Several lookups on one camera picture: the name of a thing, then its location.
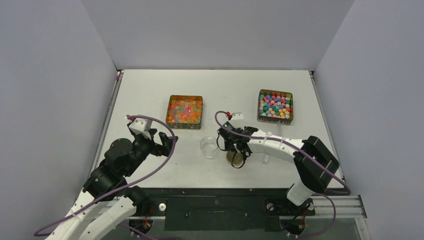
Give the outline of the clear round plastic container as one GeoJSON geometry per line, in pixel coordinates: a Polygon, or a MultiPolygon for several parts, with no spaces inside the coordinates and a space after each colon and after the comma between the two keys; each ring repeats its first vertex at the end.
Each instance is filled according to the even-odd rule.
{"type": "Polygon", "coordinates": [[[204,158],[213,159],[218,150],[217,139],[212,136],[204,137],[199,144],[200,151],[204,158]]]}

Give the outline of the tin of translucent star candies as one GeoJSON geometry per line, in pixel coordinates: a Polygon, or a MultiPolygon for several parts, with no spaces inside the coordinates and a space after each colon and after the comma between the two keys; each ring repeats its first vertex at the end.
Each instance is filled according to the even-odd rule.
{"type": "Polygon", "coordinates": [[[173,129],[200,130],[202,128],[203,97],[171,95],[165,122],[173,129]]]}

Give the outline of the tin of pastel star candies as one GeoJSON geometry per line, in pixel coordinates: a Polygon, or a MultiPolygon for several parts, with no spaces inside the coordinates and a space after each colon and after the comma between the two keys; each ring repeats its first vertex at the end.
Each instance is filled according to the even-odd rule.
{"type": "Polygon", "coordinates": [[[257,98],[259,122],[289,126],[294,120],[294,97],[291,92],[261,89],[257,98]]]}

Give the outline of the clear plastic scoop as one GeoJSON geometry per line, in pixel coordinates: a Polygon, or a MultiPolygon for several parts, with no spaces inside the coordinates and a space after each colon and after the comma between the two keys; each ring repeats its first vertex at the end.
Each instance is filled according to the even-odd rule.
{"type": "Polygon", "coordinates": [[[268,164],[268,161],[269,161],[269,155],[267,155],[267,154],[263,154],[263,159],[262,159],[262,164],[264,164],[264,165],[267,165],[268,164]]]}

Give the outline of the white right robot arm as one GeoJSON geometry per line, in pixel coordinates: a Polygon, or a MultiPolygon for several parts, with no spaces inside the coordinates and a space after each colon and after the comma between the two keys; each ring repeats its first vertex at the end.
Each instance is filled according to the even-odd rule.
{"type": "Polygon", "coordinates": [[[246,160],[251,154],[265,154],[293,164],[299,175],[282,199],[283,209],[296,213],[313,194],[322,194],[336,178],[340,162],[316,136],[293,139],[277,136],[255,127],[234,127],[229,121],[217,131],[224,140],[225,151],[242,154],[246,160]]]}

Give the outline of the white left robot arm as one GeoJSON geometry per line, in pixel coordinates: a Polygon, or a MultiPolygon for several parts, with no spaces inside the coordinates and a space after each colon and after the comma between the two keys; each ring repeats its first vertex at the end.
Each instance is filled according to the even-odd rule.
{"type": "Polygon", "coordinates": [[[150,155],[169,158],[178,141],[172,133],[159,132],[161,143],[154,141],[158,132],[150,127],[130,127],[133,140],[113,141],[104,159],[84,183],[74,205],[49,240],[98,240],[125,218],[152,211],[149,195],[137,185],[128,183],[131,176],[150,155]]]}

